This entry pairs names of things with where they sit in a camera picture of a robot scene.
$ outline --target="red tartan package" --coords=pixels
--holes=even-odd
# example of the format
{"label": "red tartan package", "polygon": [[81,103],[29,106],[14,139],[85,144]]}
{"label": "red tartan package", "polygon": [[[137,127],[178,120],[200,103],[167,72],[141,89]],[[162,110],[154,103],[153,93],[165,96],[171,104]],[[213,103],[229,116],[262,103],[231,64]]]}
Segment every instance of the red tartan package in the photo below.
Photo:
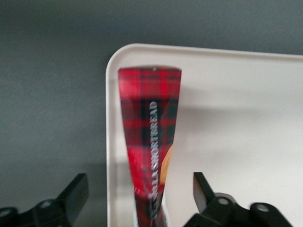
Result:
{"label": "red tartan package", "polygon": [[161,202],[174,141],[181,70],[122,68],[118,82],[138,227],[167,227]]}

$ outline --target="white tray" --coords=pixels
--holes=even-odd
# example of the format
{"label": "white tray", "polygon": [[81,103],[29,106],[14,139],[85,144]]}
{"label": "white tray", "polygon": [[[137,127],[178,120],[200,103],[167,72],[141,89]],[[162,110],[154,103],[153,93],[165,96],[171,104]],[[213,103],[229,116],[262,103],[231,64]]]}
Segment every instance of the white tray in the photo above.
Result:
{"label": "white tray", "polygon": [[106,72],[108,227],[133,224],[133,188],[122,127],[117,70],[182,69],[166,203],[173,227],[197,212],[193,172],[244,208],[276,206],[303,226],[303,57],[131,44]]}

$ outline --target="black clamp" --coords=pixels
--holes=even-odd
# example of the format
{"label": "black clamp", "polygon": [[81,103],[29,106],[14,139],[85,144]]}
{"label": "black clamp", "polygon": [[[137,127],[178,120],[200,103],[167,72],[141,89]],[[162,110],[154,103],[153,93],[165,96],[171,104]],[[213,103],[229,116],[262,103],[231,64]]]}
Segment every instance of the black clamp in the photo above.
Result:
{"label": "black clamp", "polygon": [[194,198],[199,214],[184,227],[292,227],[270,204],[253,203],[247,210],[232,196],[214,193],[202,173],[194,173]]}
{"label": "black clamp", "polygon": [[56,198],[44,200],[18,214],[14,207],[0,209],[0,227],[72,227],[89,195],[86,174],[78,174]]}

